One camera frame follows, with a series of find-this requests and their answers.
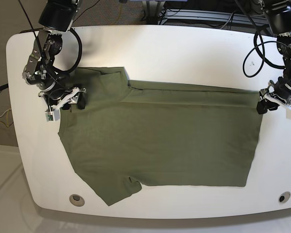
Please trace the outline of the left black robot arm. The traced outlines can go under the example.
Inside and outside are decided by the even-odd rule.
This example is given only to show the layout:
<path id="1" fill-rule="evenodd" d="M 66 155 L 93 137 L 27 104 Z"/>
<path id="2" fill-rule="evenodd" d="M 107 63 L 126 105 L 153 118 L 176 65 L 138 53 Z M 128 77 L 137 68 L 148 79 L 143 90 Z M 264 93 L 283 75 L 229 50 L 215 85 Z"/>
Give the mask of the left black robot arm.
<path id="1" fill-rule="evenodd" d="M 277 110 L 283 107 L 286 110 L 286 117 L 291 119 L 291 1 L 290 0 L 261 0 L 259 4 L 270 28 L 276 37 L 274 43 L 278 52 L 283 57 L 284 64 L 278 66 L 266 58 L 265 44 L 261 35 L 262 26 L 258 27 L 248 13 L 245 12 L 239 1 L 235 2 L 239 9 L 246 15 L 252 23 L 256 32 L 254 35 L 254 48 L 262 64 L 267 64 L 272 68 L 281 69 L 282 76 L 277 81 L 269 81 L 265 89 L 259 91 L 259 101 L 257 103 L 257 112 L 260 115 L 268 111 Z"/>

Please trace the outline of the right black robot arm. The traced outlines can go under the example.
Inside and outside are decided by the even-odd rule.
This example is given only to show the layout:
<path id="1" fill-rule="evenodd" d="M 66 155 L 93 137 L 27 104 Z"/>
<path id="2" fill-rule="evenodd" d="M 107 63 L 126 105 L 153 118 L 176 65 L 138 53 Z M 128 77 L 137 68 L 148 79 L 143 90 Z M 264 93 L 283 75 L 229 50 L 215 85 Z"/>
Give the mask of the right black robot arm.
<path id="1" fill-rule="evenodd" d="M 47 116 L 52 117 L 55 111 L 68 110 L 72 105 L 83 110 L 86 105 L 86 89 L 80 85 L 69 87 L 65 81 L 78 67 L 82 56 L 82 42 L 72 28 L 72 23 L 78 13 L 80 0 L 49 0 L 39 18 L 42 28 L 34 32 L 33 50 L 24 67 L 22 77 L 29 85 L 36 85 L 39 97 L 48 106 Z M 78 43 L 78 56 L 74 65 L 68 70 L 54 66 L 56 55 L 63 46 L 63 33 L 70 32 Z"/>

